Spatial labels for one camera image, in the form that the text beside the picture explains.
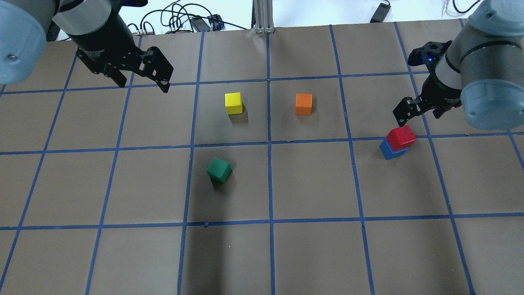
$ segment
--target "red cube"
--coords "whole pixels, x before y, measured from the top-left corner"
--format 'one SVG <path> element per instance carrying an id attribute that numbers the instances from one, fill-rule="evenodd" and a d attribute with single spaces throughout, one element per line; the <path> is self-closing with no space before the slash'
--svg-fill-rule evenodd
<path id="1" fill-rule="evenodd" d="M 415 134 L 409 126 L 395 128 L 386 136 L 391 149 L 394 152 L 409 148 L 416 140 Z"/>

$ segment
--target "orange cube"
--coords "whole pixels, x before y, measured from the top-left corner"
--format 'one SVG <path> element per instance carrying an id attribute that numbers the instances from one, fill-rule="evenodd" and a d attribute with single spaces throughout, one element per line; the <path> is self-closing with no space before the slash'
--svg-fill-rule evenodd
<path id="1" fill-rule="evenodd" d="M 297 93 L 297 102 L 295 103 L 295 115 L 311 115 L 313 109 L 313 95 Z"/>

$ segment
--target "green cube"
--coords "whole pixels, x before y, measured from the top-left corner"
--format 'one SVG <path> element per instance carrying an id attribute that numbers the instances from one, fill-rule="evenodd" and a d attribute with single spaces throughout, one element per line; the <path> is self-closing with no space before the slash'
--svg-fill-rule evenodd
<path id="1" fill-rule="evenodd" d="M 231 166 L 226 161 L 214 157 L 205 171 L 212 179 L 224 183 L 231 173 Z"/>

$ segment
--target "yellow cube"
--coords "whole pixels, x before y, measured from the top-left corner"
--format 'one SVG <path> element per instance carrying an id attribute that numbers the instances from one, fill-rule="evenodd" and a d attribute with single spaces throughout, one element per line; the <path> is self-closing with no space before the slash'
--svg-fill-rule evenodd
<path id="1" fill-rule="evenodd" d="M 226 111 L 228 115 L 242 113 L 242 97 L 240 92 L 226 93 Z"/>

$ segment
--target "light blue joint cap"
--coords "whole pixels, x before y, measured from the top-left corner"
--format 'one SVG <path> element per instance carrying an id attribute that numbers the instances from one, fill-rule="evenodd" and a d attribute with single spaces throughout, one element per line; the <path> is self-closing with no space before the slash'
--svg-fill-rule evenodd
<path id="1" fill-rule="evenodd" d="M 524 88 L 503 80 L 479 80 L 461 95 L 467 122 L 482 130 L 509 130 L 524 124 Z"/>
<path id="2" fill-rule="evenodd" d="M 484 0 L 468 23 L 495 36 L 524 36 L 524 0 Z"/>
<path id="3" fill-rule="evenodd" d="M 46 48 L 46 33 L 31 15 L 0 0 L 0 85 L 21 82 Z"/>

